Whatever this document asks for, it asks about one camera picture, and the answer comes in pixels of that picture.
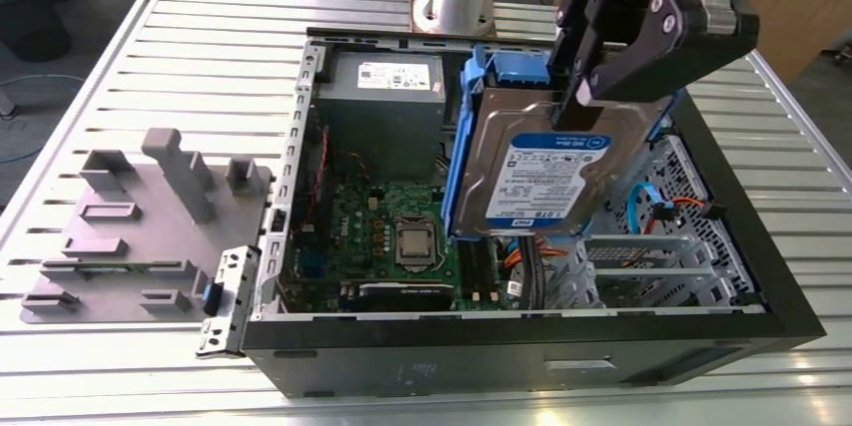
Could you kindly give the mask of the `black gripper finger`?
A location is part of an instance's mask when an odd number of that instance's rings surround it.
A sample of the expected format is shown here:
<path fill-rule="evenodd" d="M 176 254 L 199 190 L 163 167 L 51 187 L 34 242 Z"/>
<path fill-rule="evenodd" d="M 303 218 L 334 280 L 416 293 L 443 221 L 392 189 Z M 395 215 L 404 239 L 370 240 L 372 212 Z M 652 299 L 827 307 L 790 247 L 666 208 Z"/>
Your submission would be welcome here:
<path fill-rule="evenodd" d="M 558 35 L 550 55 L 550 70 L 563 89 L 550 120 L 555 128 L 591 128 L 603 109 L 591 103 L 604 94 L 602 47 L 611 33 L 608 21 L 622 9 L 620 0 L 560 0 Z"/>
<path fill-rule="evenodd" d="M 594 67 L 576 91 L 580 103 L 652 103 L 747 55 L 758 44 L 759 16 L 731 0 L 735 29 L 715 34 L 700 0 L 659 0 L 646 11 L 635 41 Z"/>

